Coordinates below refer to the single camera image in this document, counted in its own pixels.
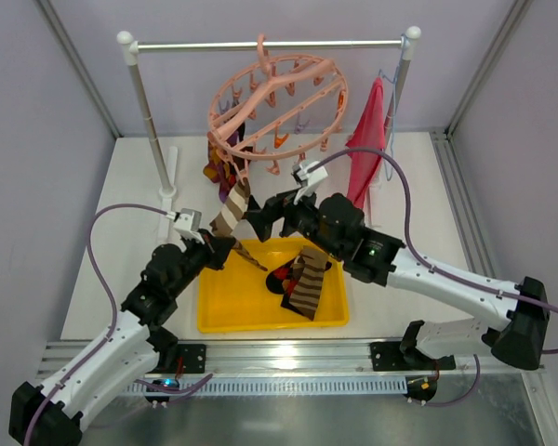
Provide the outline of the pink round clip hanger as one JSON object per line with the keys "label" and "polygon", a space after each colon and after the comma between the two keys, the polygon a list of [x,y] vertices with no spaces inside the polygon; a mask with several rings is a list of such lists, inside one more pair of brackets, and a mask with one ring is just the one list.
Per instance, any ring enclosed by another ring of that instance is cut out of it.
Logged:
{"label": "pink round clip hanger", "polygon": [[[231,106],[236,105],[236,103],[246,101],[250,96],[249,81],[251,79],[255,79],[258,83],[261,83],[265,80],[265,77],[261,71],[255,71],[252,76],[246,75],[237,80],[234,83],[234,89],[241,92],[240,98],[238,100],[233,99],[231,89],[226,89],[220,98],[215,98],[215,96],[220,92],[222,88],[221,86],[218,92],[213,97],[208,111],[210,111],[210,109],[212,108],[215,108],[218,113],[221,113],[223,110],[227,110]],[[309,98],[314,93],[330,84],[332,80],[333,77],[329,75],[319,85],[316,85],[312,79],[304,82],[298,82],[295,84],[295,94],[293,96],[290,96],[283,88],[277,89],[277,91],[275,92],[275,106],[270,107],[267,102],[260,103],[260,105],[258,105],[258,107],[256,108],[255,118],[245,119],[238,126],[237,131],[230,136],[227,142],[229,143],[229,145],[234,146],[240,142],[246,141],[247,138],[253,136],[253,134],[255,134],[255,132],[260,130],[263,126],[271,123],[284,113],[289,112],[297,105],[299,105],[303,100]],[[329,125],[333,123],[337,112],[338,101],[339,92],[338,90],[334,90],[332,93],[315,101],[312,106],[310,106],[306,110],[289,119],[285,124],[281,125],[280,128],[274,129],[268,134],[264,135],[254,147],[247,145],[245,147],[245,151],[255,151],[257,153],[291,151],[311,142],[313,139],[317,138],[318,135],[323,132],[323,130],[325,130]],[[208,125],[208,130],[206,133],[207,144],[208,141],[212,143],[212,141],[207,137],[209,133],[210,127]],[[285,134],[288,134],[289,138],[279,149],[275,149],[273,147],[274,137],[282,137]],[[302,161],[304,160],[306,153],[307,152],[290,158],[296,158]],[[276,163],[270,160],[264,161],[269,162],[269,166],[267,168],[269,173],[273,175],[279,174],[279,163],[281,160]],[[245,162],[245,169],[237,172],[238,180],[242,180],[248,176],[248,166],[251,162],[253,161]]]}

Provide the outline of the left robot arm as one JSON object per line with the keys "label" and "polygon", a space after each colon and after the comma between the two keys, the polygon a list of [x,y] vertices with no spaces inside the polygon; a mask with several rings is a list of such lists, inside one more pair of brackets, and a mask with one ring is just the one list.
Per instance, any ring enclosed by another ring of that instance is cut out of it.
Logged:
{"label": "left robot arm", "polygon": [[204,269],[220,270],[235,244],[201,230],[202,241],[162,244],[114,320],[39,385],[25,382],[11,401],[8,433],[21,445],[77,445],[94,418],[135,380],[168,366],[178,338],[164,324],[179,295]]}

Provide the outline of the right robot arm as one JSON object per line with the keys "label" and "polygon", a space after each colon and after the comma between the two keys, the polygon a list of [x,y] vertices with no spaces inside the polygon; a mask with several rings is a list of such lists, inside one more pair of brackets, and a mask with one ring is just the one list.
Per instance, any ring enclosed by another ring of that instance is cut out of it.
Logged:
{"label": "right robot arm", "polygon": [[363,211],[340,193],[321,202],[315,196],[295,196],[290,190],[265,204],[248,200],[245,219],[260,241],[267,241],[274,222],[281,220],[282,236],[301,234],[341,262],[355,280],[424,295],[469,314],[469,319],[449,324],[410,322],[400,344],[407,361],[419,365],[489,350],[514,368],[539,367],[550,320],[541,281],[498,281],[431,263],[426,256],[414,256],[402,240],[367,227]]}

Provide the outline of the beige brown striped sock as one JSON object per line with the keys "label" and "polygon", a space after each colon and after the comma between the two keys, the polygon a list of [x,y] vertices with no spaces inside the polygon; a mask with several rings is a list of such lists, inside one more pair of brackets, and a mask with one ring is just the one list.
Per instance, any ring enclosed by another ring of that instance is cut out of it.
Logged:
{"label": "beige brown striped sock", "polygon": [[281,307],[313,321],[319,307],[324,277],[331,267],[325,252],[304,246],[283,280]]}

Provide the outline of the red yellow argyle sock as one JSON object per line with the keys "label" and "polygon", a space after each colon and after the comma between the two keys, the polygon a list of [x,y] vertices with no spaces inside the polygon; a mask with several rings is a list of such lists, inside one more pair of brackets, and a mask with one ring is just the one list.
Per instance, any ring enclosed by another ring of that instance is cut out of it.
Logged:
{"label": "red yellow argyle sock", "polygon": [[303,267],[292,263],[272,271],[266,278],[267,289],[277,295],[290,295],[301,278]]}

